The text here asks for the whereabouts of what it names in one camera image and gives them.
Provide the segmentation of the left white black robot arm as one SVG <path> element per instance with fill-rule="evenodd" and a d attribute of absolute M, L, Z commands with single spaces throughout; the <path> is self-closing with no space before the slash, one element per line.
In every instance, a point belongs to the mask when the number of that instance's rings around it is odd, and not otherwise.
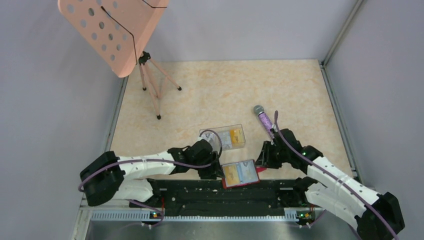
<path fill-rule="evenodd" d="M 201 137 L 193 145 L 151 155 L 117 156 L 114 151 L 106 151 L 80 172 L 78 191 L 84 193 L 90 207 L 110 200 L 131 200 L 154 207 L 161 194 L 149 177 L 195 170 L 202 180 L 222 178 L 222 152 L 221 146 L 215 149 Z"/>

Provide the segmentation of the purple glitter microphone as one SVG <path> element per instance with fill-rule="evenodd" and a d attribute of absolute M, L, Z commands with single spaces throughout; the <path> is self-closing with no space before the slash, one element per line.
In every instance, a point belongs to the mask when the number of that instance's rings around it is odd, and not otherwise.
<path fill-rule="evenodd" d="M 253 107 L 253 112 L 255 115 L 257 115 L 259 121 L 261 122 L 263 128 L 268 133 L 269 137 L 273 139 L 275 137 L 273 133 L 274 124 L 272 123 L 268 115 L 265 113 L 264 107 L 262 105 L 255 105 Z"/>

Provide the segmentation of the white credit card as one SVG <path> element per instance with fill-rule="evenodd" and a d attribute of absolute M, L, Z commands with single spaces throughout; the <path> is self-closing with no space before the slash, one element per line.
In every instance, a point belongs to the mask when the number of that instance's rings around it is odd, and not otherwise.
<path fill-rule="evenodd" d="M 230 131 L 222 131 L 218 133 L 221 143 L 222 143 L 222 149 L 224 151 L 229 150 L 233 147 Z"/>
<path fill-rule="evenodd" d="M 258 173 L 253 160 L 238 163 L 238 175 L 241 183 L 250 184 L 259 181 Z"/>

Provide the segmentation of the red leather card holder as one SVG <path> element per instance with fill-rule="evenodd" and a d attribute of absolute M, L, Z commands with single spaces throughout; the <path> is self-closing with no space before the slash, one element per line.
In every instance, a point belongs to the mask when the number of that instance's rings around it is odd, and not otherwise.
<path fill-rule="evenodd" d="M 222 179 L 224 189 L 257 184 L 261 181 L 253 159 L 227 163 L 221 167 L 224 174 Z"/>

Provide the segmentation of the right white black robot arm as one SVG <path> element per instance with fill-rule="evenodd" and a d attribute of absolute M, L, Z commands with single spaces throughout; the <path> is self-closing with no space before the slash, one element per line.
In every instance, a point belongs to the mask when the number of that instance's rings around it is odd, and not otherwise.
<path fill-rule="evenodd" d="M 353 228 L 362 240 L 397 240 L 405 228 L 399 200 L 381 194 L 338 169 L 318 149 L 302 146 L 285 128 L 269 130 L 255 165 L 279 169 L 284 163 L 305 177 L 295 179 L 293 200 L 299 206 L 314 205 L 332 213 Z"/>

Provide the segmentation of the clear plastic card tray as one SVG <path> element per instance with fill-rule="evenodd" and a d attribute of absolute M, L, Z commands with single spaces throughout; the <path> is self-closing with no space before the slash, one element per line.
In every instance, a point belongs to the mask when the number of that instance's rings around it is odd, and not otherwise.
<path fill-rule="evenodd" d="M 209 142 L 214 151 L 240 149 L 245 146 L 246 138 L 242 124 L 227 125 L 199 130 L 200 136 Z"/>

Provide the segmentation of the pink perforated music stand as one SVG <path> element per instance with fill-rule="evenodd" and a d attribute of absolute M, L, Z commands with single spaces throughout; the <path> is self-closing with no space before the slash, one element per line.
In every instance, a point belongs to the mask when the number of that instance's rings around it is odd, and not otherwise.
<path fill-rule="evenodd" d="M 179 91 L 179 84 L 145 51 L 168 0 L 58 0 L 60 13 L 120 78 L 139 68 L 142 89 L 148 91 L 161 119 L 164 89 L 153 77 L 153 64 Z"/>

